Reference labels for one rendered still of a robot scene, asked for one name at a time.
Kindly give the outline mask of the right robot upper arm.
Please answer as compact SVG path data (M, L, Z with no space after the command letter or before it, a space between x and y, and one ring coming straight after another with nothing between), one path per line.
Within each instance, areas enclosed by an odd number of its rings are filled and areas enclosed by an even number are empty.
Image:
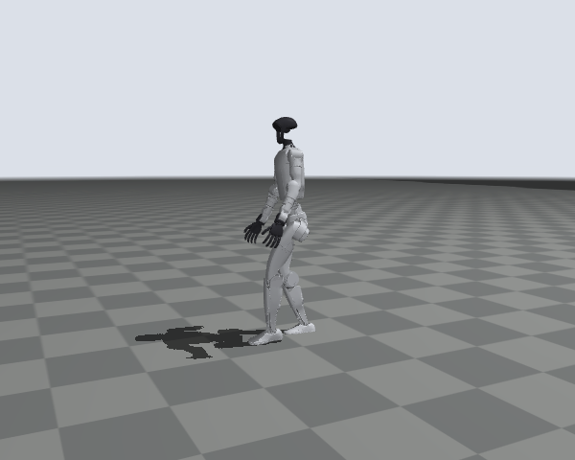
M275 156L276 157L276 156ZM275 158L274 158L274 163L275 163ZM275 184L272 185L269 188L269 192L271 195L278 197L279 196L279 192L278 192L278 187L277 187L277 180L276 180L276 174L274 173L274 180L275 180Z

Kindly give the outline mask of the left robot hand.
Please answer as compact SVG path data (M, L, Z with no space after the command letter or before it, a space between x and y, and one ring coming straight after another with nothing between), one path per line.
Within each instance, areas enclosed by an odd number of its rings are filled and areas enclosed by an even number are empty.
M285 226L286 222L283 222L282 220L279 219L280 213L277 214L276 219L274 220L275 223L272 223L271 226L269 226L268 228L266 228L262 235L265 234L265 232L269 231L269 234L267 235L267 237L265 238L265 240L263 241L263 243L265 243L269 237L271 236L269 242L267 243L266 246L269 246L274 238L274 241L272 243L272 245L270 245L270 248L275 244L275 242L277 241L276 245L274 246L274 248L276 248L281 240L281 237L283 236L283 226ZM279 237L279 238L278 238ZM277 240L278 238L278 240Z

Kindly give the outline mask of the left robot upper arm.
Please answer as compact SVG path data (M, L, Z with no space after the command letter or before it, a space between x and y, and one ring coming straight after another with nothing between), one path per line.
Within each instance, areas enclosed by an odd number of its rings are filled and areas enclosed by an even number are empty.
M302 178L303 152L299 149L290 149L287 153L287 160L289 162L289 174L291 176L291 179L292 181L296 181L299 184L299 191L300 191L301 178ZM286 186L287 191L288 191L288 184Z

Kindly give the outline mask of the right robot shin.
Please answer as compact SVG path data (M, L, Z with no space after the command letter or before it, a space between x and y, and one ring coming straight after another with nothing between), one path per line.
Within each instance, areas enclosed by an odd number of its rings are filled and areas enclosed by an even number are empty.
M300 324L303 326L308 326L309 323L303 306L304 298L301 288L297 285L295 287L287 287L283 285L283 291Z

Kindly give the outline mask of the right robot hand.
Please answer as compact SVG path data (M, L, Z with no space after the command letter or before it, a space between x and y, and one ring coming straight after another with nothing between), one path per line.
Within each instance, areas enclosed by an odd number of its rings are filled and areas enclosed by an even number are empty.
M245 234L245 237L244 237L245 240L246 240L246 238L247 238L247 235L250 233L250 234L248 235L247 242L249 242L249 239L250 239L250 237L251 237L251 235L252 235L252 233L253 233L250 242L252 243L253 238L254 238L254 236L255 236L255 234L256 234L255 239L254 239L254 243L256 243L256 239L257 239L259 233L260 233L261 230L262 230L262 225L265 225L265 223L262 223L262 222L259 221L261 217L262 217L262 214L259 214L259 216L258 216L257 219L256 219L257 222L253 222L251 225L247 226L247 227L244 229L244 231L243 231L244 233L249 229L249 230L247 231L247 233Z

